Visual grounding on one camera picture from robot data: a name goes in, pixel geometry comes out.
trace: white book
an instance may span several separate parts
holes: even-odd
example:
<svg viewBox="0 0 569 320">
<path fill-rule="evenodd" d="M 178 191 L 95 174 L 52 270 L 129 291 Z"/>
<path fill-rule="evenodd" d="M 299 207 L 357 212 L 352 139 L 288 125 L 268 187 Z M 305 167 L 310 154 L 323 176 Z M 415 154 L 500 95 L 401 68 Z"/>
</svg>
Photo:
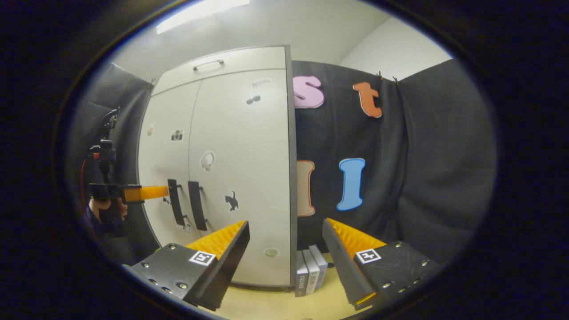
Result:
<svg viewBox="0 0 569 320">
<path fill-rule="evenodd" d="M 302 255 L 304 256 L 304 262 L 306 262 L 306 267 L 308 268 L 308 283 L 306 285 L 306 295 L 312 294 L 316 289 L 316 283 L 318 282 L 318 274 L 320 273 L 320 268 L 316 264 L 316 260 L 310 253 L 310 250 L 302 250 Z"/>
<path fill-rule="evenodd" d="M 306 295 L 306 285 L 308 282 L 308 268 L 304 263 L 302 251 L 296 252 L 296 281 L 294 285 L 294 295 L 302 297 Z"/>
<path fill-rule="evenodd" d="M 326 274 L 326 269 L 328 269 L 328 262 L 326 261 L 320 250 L 318 250 L 317 246 L 311 245 L 310 247 L 308 247 L 308 250 L 310 250 L 310 253 L 312 253 L 312 257 L 314 258 L 316 264 L 318 265 L 318 268 L 320 269 L 320 274 L 318 274 L 318 282 L 316 282 L 316 289 L 314 289 L 318 290 L 320 289 L 320 287 L 322 287 L 322 283 L 324 282 L 324 275 Z"/>
</svg>

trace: cabinet door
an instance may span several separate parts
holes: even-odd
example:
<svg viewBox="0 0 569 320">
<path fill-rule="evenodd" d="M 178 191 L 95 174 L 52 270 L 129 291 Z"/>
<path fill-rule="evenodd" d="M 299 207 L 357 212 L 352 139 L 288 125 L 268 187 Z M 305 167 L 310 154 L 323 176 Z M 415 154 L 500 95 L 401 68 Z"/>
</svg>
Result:
<svg viewBox="0 0 569 320">
<path fill-rule="evenodd" d="M 182 214 L 191 228 L 176 224 L 171 205 L 164 199 L 144 203 L 148 223 L 160 245 L 189 244 L 200 238 L 191 214 L 188 193 L 190 122 L 200 82 L 189 83 L 153 96 L 146 108 L 138 146 L 138 177 L 143 187 L 165 186 L 176 179 Z"/>
<path fill-rule="evenodd" d="M 249 245 L 233 282 L 291 284 L 288 121 L 285 69 L 202 80 L 191 124 L 189 175 L 203 187 L 208 230 L 202 235 L 249 221 Z"/>
</svg>

